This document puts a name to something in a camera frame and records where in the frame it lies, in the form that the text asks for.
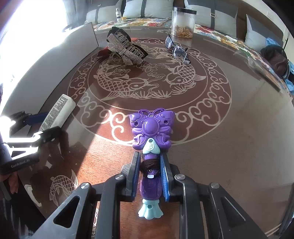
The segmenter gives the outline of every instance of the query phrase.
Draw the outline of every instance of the purple toy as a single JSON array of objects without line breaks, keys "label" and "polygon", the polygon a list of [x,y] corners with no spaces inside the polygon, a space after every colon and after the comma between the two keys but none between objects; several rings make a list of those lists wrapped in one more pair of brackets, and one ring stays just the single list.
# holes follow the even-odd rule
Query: purple toy
[{"label": "purple toy", "polygon": [[132,133],[135,135],[133,148],[143,150],[145,155],[140,170],[143,177],[140,183],[140,192],[143,197],[143,206],[138,212],[139,217],[160,218],[163,213],[158,206],[162,194],[160,176],[160,150],[167,150],[171,146],[169,141],[171,126],[175,113],[158,108],[150,113],[142,109],[138,113],[130,114]]}]

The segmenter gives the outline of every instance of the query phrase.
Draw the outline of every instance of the person's hand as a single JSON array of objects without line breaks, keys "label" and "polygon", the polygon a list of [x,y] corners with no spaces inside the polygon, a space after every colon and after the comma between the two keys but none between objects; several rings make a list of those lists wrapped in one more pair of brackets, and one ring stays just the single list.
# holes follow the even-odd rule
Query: person's hand
[{"label": "person's hand", "polygon": [[2,176],[0,175],[0,182],[8,179],[10,192],[14,194],[15,192],[18,193],[18,176],[17,172],[13,172],[12,174]]}]

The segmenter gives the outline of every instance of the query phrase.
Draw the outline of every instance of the silver bolt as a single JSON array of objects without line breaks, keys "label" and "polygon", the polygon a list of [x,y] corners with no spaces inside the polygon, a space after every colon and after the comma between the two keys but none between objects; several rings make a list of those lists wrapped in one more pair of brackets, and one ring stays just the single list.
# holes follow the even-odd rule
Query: silver bolt
[{"label": "silver bolt", "polygon": [[87,189],[88,187],[90,187],[90,184],[88,182],[84,182],[81,184],[82,189]]},{"label": "silver bolt", "polygon": [[117,174],[117,175],[115,175],[115,179],[116,180],[122,180],[123,179],[123,175],[122,174]]},{"label": "silver bolt", "polygon": [[179,180],[184,180],[186,178],[186,176],[184,174],[179,173],[176,175],[176,178]]},{"label": "silver bolt", "polygon": [[212,182],[212,183],[211,183],[211,187],[217,189],[217,188],[220,187],[220,185],[219,185],[217,182]]}]

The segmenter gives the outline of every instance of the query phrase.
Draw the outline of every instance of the jar lid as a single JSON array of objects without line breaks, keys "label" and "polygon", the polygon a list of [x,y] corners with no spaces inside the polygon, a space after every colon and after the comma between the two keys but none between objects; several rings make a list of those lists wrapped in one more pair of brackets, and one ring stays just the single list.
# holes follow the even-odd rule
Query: jar lid
[{"label": "jar lid", "polygon": [[180,11],[180,12],[184,12],[184,13],[189,13],[189,14],[195,14],[197,13],[197,11],[191,10],[191,9],[186,9],[186,8],[181,8],[181,7],[174,7],[173,8],[174,11]]}]

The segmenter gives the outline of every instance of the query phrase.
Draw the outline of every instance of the brown table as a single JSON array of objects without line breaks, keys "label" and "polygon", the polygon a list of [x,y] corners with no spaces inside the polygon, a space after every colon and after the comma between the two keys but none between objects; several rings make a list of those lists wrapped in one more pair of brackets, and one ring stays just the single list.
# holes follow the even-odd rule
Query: brown table
[{"label": "brown table", "polygon": [[[134,152],[128,114],[163,107],[176,113],[170,163],[196,182],[220,183],[264,232],[276,227],[294,181],[289,96],[255,74],[245,55],[211,38],[174,38],[190,47],[192,63],[181,67],[164,47],[168,29],[124,29],[140,38],[146,62],[113,66],[98,58],[108,33],[99,31],[99,49],[69,72],[40,110],[49,111],[62,93],[77,103],[62,137],[40,149],[39,164],[19,172],[42,214],[48,217],[82,182],[119,173]],[[122,203],[121,238],[178,238],[178,204],[161,200],[163,217],[150,221],[138,217],[141,204],[140,193],[134,203]]]}]

